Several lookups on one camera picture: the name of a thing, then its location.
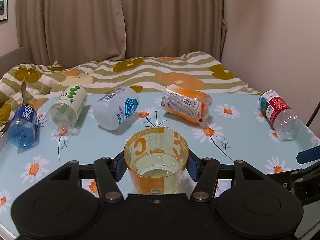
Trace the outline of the striped floral blanket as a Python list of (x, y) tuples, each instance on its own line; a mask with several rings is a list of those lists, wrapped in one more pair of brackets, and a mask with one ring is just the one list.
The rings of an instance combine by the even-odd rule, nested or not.
[(11, 120), (22, 104), (23, 81), (28, 102), (36, 110), (71, 85), (81, 85), (89, 94), (106, 94), (121, 86), (136, 92), (162, 92), (171, 84), (205, 93), (258, 93), (212, 55), (201, 51), (181, 57), (89, 61), (71, 68), (57, 61), (51, 66), (23, 63), (1, 78), (1, 124)]

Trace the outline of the green dotted cut cup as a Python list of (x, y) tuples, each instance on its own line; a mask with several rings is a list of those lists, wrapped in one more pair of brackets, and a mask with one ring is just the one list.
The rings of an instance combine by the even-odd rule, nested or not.
[(46, 114), (46, 121), (53, 130), (75, 126), (84, 106), (87, 92), (81, 85), (71, 85), (60, 95)]

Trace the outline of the grey headboard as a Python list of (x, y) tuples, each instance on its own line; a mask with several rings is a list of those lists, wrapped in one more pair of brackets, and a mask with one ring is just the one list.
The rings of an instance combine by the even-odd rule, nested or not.
[(16, 65), (28, 63), (33, 63), (33, 57), (28, 48), (17, 48), (3, 56), (0, 57), (0, 77), (14, 68)]

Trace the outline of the beige curtain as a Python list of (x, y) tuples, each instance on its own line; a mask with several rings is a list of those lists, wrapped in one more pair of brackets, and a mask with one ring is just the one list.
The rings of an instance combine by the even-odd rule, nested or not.
[(36, 64), (178, 57), (220, 59), (223, 0), (16, 0), (17, 36)]

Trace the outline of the red label clear cup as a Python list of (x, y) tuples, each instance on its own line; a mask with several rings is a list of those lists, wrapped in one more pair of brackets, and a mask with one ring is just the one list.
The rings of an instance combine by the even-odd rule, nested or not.
[(299, 132), (299, 118), (285, 100), (274, 90), (259, 98), (259, 108), (282, 141), (293, 141)]

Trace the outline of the yellow orange cut cup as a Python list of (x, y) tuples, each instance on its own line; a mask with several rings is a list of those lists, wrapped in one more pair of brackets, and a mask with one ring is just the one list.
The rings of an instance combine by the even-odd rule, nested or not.
[(183, 180), (189, 147), (178, 132), (146, 128), (124, 146), (124, 159), (139, 194), (172, 194)]

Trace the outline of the orange label cut cup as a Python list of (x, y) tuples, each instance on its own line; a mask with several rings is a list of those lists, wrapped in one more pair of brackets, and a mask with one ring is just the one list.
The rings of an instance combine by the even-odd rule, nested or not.
[(204, 124), (212, 103), (212, 98), (204, 92), (187, 90), (172, 84), (163, 93), (161, 107), (193, 124)]

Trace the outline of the blue cut bottle cup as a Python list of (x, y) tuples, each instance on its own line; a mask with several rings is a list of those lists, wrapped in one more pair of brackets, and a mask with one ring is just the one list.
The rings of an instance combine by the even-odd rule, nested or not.
[(35, 141), (37, 113), (29, 105), (20, 105), (9, 126), (9, 140), (18, 148), (26, 149)]

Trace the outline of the light blue daisy tablecloth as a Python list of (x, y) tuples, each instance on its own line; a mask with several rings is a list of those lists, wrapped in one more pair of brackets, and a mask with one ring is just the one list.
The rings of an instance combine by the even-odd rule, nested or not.
[(13, 201), (46, 175), (70, 160), (92, 164), (104, 156), (115, 157), (135, 133), (147, 127), (168, 127), (182, 135), (200, 158), (211, 157), (222, 164), (244, 160), (265, 174), (296, 170), (299, 152), (319, 145), (318, 137), (300, 125), (294, 141), (281, 141), (258, 108), (258, 96), (212, 94), (212, 120), (202, 129), (161, 109), (161, 93), (142, 93), (133, 120), (114, 132), (98, 126), (92, 106), (99, 94), (89, 95), (76, 127), (65, 135), (51, 129), (45, 119), (55, 99), (38, 111), (39, 129), (33, 146), (23, 150), (1, 137), (1, 235), (15, 238), (17, 230), (10, 217)]

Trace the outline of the white blue label cup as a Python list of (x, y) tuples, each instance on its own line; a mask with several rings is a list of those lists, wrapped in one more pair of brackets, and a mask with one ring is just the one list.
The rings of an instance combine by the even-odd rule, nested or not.
[(139, 96), (132, 88), (119, 87), (93, 105), (93, 115), (99, 126), (114, 131), (135, 113), (138, 105)]

